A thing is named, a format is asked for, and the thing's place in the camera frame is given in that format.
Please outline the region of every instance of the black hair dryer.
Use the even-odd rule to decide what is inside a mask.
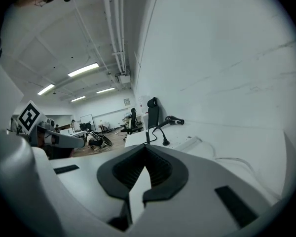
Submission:
[[[162,122],[158,127],[163,127],[167,124],[184,124],[184,119],[180,119],[175,116],[167,116],[165,121]]]

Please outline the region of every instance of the ceiling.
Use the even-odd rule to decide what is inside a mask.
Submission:
[[[57,101],[69,101],[80,96],[90,98],[110,87],[130,87],[114,77],[119,70],[112,56],[104,0],[12,6],[5,16],[1,39],[0,63],[24,94],[38,93],[52,83]],[[95,62],[99,68],[74,78],[68,76]]]

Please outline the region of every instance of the black and white square marker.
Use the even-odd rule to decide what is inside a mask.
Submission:
[[[23,113],[19,117],[19,121],[22,123],[23,127],[29,132],[35,123],[35,120],[39,116],[39,111],[29,103]]]

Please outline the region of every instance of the fluorescent light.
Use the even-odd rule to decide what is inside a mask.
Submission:
[[[102,93],[102,92],[105,92],[105,91],[109,91],[109,90],[112,90],[112,89],[115,89],[115,88],[109,88],[109,89],[105,89],[105,90],[101,90],[101,91],[98,91],[97,93]]]
[[[88,71],[90,69],[95,69],[95,68],[98,68],[98,67],[99,67],[99,65],[97,63],[94,63],[94,64],[91,64],[89,66],[86,66],[86,67],[84,67],[82,69],[78,69],[76,71],[73,71],[72,73],[68,74],[68,76],[74,77],[74,76],[76,76],[78,74],[81,74],[81,73],[83,73],[85,71]]]
[[[85,97],[84,96],[83,97],[78,97],[76,99],[71,100],[70,102],[74,102],[74,101],[77,101],[77,100],[82,99],[82,98],[85,98]]]
[[[49,89],[51,89],[52,87],[55,87],[55,85],[51,84],[49,86],[47,86],[45,89],[41,90],[38,95],[42,95],[44,94],[46,91],[48,91]]]

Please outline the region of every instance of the chair headrest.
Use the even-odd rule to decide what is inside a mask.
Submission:
[[[156,97],[153,97],[152,99],[150,99],[148,102],[147,102],[147,106],[149,108],[151,107],[155,107],[157,105],[157,98]]]

